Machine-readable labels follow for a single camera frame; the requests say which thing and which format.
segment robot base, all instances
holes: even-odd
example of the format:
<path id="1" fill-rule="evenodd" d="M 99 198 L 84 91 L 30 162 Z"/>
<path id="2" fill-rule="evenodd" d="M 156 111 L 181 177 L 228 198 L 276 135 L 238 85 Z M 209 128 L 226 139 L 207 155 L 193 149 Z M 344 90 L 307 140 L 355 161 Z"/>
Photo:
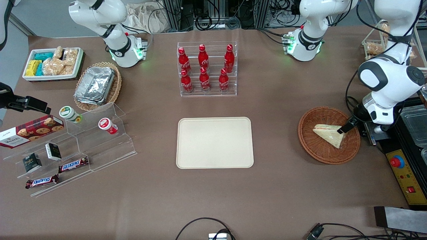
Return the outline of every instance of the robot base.
<path id="1" fill-rule="evenodd" d="M 322 43 L 317 46 L 313 45 L 312 50 L 307 50 L 298 38 L 300 32 L 301 28 L 298 28 L 293 32 L 283 35 L 283 50 L 285 51 L 285 54 L 289 54 L 299 61 L 310 61 L 317 53 L 319 53 Z"/>
<path id="2" fill-rule="evenodd" d="M 121 67 L 132 67 L 141 60 L 145 60 L 147 55 L 147 40 L 141 40 L 132 35 L 128 38 L 131 40 L 131 47 L 123 57 L 114 56 L 110 51 L 113 60 Z"/>

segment coca-cola bottle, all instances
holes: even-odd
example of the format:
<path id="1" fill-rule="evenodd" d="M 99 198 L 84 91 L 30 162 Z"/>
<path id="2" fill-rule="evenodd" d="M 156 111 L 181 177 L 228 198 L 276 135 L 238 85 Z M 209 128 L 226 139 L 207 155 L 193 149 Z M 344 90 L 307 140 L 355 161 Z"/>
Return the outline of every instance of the coca-cola bottle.
<path id="1" fill-rule="evenodd" d="M 187 74 L 191 73 L 191 66 L 190 66 L 190 60 L 188 59 L 187 55 L 185 54 L 185 50 L 183 47 L 178 48 L 179 53 L 179 66 L 181 67 L 181 70 L 187 70 Z"/>
<path id="2" fill-rule="evenodd" d="M 199 65 L 200 67 L 206 68 L 206 72 L 209 73 L 209 56 L 206 53 L 206 47 L 203 44 L 199 45 Z"/>
<path id="3" fill-rule="evenodd" d="M 193 85 L 191 85 L 191 78 L 187 74 L 187 70 L 181 70 L 181 85 L 186 93 L 192 93 L 194 91 Z"/>
<path id="4" fill-rule="evenodd" d="M 224 67 L 227 70 L 227 73 L 233 72 L 234 66 L 234 53 L 233 53 L 233 45 L 227 45 L 227 52 L 224 56 Z"/>
<path id="5" fill-rule="evenodd" d="M 221 75 L 219 76 L 219 90 L 222 93 L 228 92 L 228 76 L 225 68 L 221 69 Z"/>
<path id="6" fill-rule="evenodd" d="M 207 93 L 211 90 L 211 85 L 209 84 L 209 75 L 206 73 L 206 68 L 200 68 L 200 86 L 202 87 L 202 91 Z"/>

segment red emergency stop button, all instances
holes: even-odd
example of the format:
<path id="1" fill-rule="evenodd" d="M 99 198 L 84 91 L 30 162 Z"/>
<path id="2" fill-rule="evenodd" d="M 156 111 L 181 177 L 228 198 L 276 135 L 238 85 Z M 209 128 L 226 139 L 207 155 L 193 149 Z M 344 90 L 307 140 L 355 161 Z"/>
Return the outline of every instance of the red emergency stop button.
<path id="1" fill-rule="evenodd" d="M 405 166 L 405 162 L 401 156 L 395 155 L 390 159 L 390 164 L 393 167 L 403 168 Z"/>
<path id="2" fill-rule="evenodd" d="M 415 188 L 414 187 L 408 187 L 408 193 L 414 193 Z"/>

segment floor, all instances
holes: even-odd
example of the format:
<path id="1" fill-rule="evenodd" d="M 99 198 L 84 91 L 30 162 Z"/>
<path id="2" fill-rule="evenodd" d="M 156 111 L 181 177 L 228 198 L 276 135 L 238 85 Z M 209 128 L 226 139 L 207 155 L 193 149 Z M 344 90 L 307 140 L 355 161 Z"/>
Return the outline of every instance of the floor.
<path id="1" fill-rule="evenodd" d="M 96 36 L 94 32 L 80 26 L 70 18 L 68 5 L 71 0 L 23 0 L 13 8 L 12 13 L 27 25 L 36 35 L 49 38 Z M 122 0 L 126 3 L 137 3 L 147 0 Z M 365 1 L 362 1 L 359 12 L 366 22 L 373 24 Z M 339 26 L 362 24 L 353 9 Z M 420 37 L 427 39 L 427 32 L 420 31 Z M 1 81 L 15 87 L 28 53 L 28 42 L 23 33 L 9 24 L 9 39 L 4 50 L 0 52 Z M 0 109 L 0 120 L 5 114 Z"/>

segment yellow control panel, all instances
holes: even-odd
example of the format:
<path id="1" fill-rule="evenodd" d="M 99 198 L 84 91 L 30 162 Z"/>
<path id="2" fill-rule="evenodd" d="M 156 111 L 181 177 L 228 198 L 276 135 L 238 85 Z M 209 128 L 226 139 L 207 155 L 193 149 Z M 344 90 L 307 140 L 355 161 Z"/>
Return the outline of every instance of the yellow control panel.
<path id="1" fill-rule="evenodd" d="M 389 152 L 386 154 L 389 164 L 392 166 L 393 172 L 402 192 L 405 195 L 408 204 L 410 205 L 427 205 L 427 199 L 424 196 L 420 185 L 415 179 L 414 173 L 409 167 L 408 161 L 401 149 Z"/>

